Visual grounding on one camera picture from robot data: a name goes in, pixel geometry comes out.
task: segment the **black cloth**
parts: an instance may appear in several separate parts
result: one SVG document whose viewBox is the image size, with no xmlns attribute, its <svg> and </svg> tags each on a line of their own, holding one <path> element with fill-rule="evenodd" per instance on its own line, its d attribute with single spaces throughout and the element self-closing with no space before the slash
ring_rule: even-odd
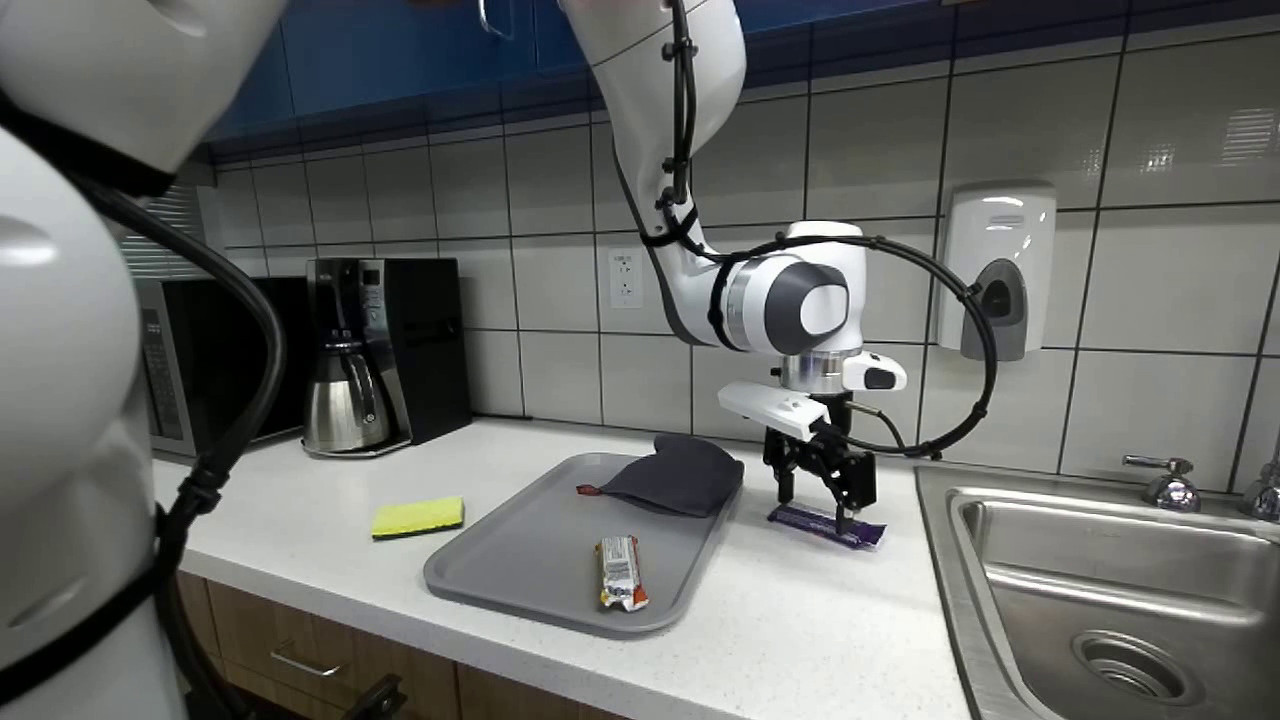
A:
<svg viewBox="0 0 1280 720">
<path fill-rule="evenodd" d="M 746 485 L 746 462 L 697 434 L 656 434 L 652 454 L 619 467 L 602 496 L 675 514 L 715 514 Z"/>
</svg>

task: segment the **yellow sponge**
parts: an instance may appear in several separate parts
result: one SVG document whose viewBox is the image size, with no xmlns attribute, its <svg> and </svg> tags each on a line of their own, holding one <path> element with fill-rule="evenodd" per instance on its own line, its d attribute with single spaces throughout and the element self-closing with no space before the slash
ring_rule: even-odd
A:
<svg viewBox="0 0 1280 720">
<path fill-rule="evenodd" d="M 373 540 L 444 532 L 444 526 L 459 526 L 459 523 L 465 523 L 465 500 L 438 496 L 425 505 L 391 505 L 391 509 L 377 513 Z"/>
</svg>

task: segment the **gray tray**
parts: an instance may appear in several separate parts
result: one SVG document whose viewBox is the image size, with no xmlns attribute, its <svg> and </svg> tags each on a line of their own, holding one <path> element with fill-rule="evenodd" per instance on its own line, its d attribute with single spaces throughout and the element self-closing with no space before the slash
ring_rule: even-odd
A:
<svg viewBox="0 0 1280 720">
<path fill-rule="evenodd" d="M 714 554 L 719 514 L 664 514 L 617 496 L 577 496 L 608 485 L 636 454 L 572 454 L 428 558 L 438 596 L 597 631 L 649 635 L 673 629 Z M 636 537 L 645 612 L 602 612 L 597 540 Z"/>
</svg>

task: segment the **sink faucet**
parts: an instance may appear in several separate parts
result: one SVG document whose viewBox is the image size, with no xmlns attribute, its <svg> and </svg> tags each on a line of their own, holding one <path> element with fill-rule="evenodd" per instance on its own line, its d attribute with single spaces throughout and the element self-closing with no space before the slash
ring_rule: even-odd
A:
<svg viewBox="0 0 1280 720">
<path fill-rule="evenodd" d="M 1280 523 L 1280 434 L 1273 462 L 1263 462 L 1263 477 L 1244 496 L 1250 514 Z"/>
<path fill-rule="evenodd" d="M 1199 489 L 1187 481 L 1187 473 L 1198 467 L 1193 458 L 1183 454 L 1124 454 L 1124 462 L 1132 467 L 1165 467 L 1168 477 L 1158 481 L 1149 489 L 1149 505 L 1158 509 L 1175 509 L 1175 513 L 1198 513 L 1199 509 Z"/>
</svg>

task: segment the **cabinet drawer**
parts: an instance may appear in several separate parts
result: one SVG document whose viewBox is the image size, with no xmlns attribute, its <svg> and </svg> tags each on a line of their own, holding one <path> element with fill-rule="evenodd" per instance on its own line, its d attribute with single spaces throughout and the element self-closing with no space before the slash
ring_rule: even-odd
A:
<svg viewBox="0 0 1280 720">
<path fill-rule="evenodd" d="M 203 648 L 203 654 L 213 661 L 213 667 L 220 667 L 220 648 L 218 648 L 218 631 L 213 631 L 213 612 L 208 612 L 208 583 L 201 574 L 175 574 L 175 591 L 189 606 L 194 631 Z"/>
<path fill-rule="evenodd" d="M 465 720 L 614 720 L 589 703 L 512 682 L 477 667 L 457 667 Z"/>
<path fill-rule="evenodd" d="M 457 720 L 454 662 L 357 629 L 208 583 L 220 661 L 233 682 L 301 717 L 351 706 L 377 681 L 402 674 L 408 720 Z"/>
</svg>

